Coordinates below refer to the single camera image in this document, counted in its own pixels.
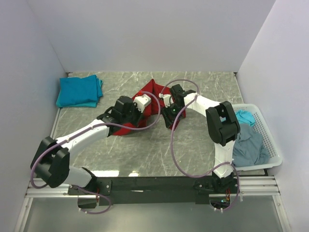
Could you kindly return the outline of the red t shirt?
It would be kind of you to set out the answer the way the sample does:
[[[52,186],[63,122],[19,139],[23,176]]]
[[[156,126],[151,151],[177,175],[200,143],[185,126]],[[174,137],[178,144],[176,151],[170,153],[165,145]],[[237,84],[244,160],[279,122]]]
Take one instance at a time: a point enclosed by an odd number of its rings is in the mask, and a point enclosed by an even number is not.
[[[180,97],[180,94],[183,93],[184,90],[180,85],[174,85],[171,88],[164,87],[157,84],[155,80],[152,79],[139,92],[147,94],[151,98],[151,104],[148,105],[143,112],[143,119],[140,121],[137,127],[131,123],[128,123],[126,117],[129,108],[128,106],[125,106],[123,103],[121,103],[122,98],[119,98],[112,109],[111,117],[116,120],[117,124],[123,125],[123,127],[110,127],[111,135],[123,136],[130,133],[133,129],[150,127],[150,125],[147,124],[147,120],[150,118],[150,116],[161,115],[161,108],[165,107],[164,102],[160,100],[158,96],[160,93],[170,94],[172,96],[173,104],[171,106],[177,106],[180,109],[184,107],[183,99]],[[179,116],[179,119],[175,119],[174,123],[178,125],[180,120],[184,117],[186,117],[186,112],[183,112]]]

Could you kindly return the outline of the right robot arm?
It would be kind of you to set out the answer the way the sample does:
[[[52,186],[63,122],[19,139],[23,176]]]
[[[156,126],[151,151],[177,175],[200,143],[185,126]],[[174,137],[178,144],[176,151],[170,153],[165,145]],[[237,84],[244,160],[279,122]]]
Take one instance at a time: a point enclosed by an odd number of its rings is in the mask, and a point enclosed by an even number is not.
[[[167,128],[175,130],[186,109],[203,115],[207,121],[208,134],[215,145],[215,166],[209,172],[211,180],[199,184],[198,189],[222,193],[234,186],[233,147],[240,125],[232,104],[207,99],[194,90],[184,91],[180,85],[170,88],[169,94],[159,93],[164,102],[161,112]]]

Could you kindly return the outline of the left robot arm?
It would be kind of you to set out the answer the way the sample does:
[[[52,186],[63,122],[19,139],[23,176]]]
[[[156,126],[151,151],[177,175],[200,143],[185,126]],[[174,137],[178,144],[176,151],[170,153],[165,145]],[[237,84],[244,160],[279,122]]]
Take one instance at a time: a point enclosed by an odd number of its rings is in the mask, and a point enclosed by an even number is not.
[[[136,127],[150,103],[151,98],[145,94],[134,99],[121,96],[114,106],[87,126],[57,139],[44,138],[30,165],[31,175],[41,178],[51,188],[66,183],[79,186],[85,194],[93,193],[97,187],[96,176],[86,168],[71,166],[70,159],[97,140],[122,128]]]

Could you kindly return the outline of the teal t shirt in basket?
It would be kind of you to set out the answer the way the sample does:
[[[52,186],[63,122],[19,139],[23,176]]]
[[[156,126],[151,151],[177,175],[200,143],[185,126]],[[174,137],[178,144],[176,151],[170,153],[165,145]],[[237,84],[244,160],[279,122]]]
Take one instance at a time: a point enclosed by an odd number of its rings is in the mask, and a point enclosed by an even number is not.
[[[248,124],[251,127],[255,125],[255,118],[249,111],[238,110],[235,112],[239,124]]]

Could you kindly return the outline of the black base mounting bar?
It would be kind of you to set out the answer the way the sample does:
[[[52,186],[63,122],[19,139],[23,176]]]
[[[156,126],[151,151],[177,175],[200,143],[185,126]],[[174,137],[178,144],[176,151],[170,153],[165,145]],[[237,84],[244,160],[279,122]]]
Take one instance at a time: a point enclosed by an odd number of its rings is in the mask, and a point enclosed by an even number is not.
[[[131,203],[195,203],[209,204],[210,195],[238,191],[234,176],[220,179],[215,176],[190,178],[186,176],[161,177],[99,177],[93,192],[99,193],[100,206]]]

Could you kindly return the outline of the grey blue t shirt in basket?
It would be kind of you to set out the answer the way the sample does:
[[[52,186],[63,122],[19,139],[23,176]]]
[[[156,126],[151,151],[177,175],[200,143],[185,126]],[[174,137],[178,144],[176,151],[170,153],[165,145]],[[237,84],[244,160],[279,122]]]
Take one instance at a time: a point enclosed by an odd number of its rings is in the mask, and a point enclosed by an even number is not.
[[[263,136],[248,124],[240,124],[240,133],[233,148],[233,159],[236,167],[263,165],[270,159]]]

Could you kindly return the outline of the white plastic basket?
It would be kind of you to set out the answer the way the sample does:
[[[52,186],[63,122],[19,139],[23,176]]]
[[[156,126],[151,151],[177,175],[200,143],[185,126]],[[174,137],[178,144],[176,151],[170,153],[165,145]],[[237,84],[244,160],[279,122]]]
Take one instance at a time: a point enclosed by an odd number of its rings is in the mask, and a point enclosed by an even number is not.
[[[236,170],[237,171],[253,171],[253,170],[261,170],[261,169],[269,169],[269,168],[273,168],[273,167],[277,167],[281,165],[282,155],[280,153],[280,150],[277,148],[275,144],[273,136],[259,108],[254,104],[233,104],[232,106],[235,112],[238,110],[245,110],[253,114],[255,118],[255,125],[252,128],[263,136],[264,146],[270,154],[270,159],[267,164],[255,165],[255,166],[249,166],[249,167],[235,167]]]

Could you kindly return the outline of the aluminium frame rail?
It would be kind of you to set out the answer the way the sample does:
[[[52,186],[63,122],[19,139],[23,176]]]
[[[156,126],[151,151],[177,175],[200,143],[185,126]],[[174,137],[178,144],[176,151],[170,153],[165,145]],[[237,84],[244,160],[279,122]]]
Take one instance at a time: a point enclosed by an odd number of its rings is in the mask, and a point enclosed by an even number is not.
[[[240,196],[278,196],[280,190],[273,176],[242,176],[239,180]],[[69,195],[69,185],[61,184],[59,187],[34,188],[29,184],[25,198],[77,198]]]

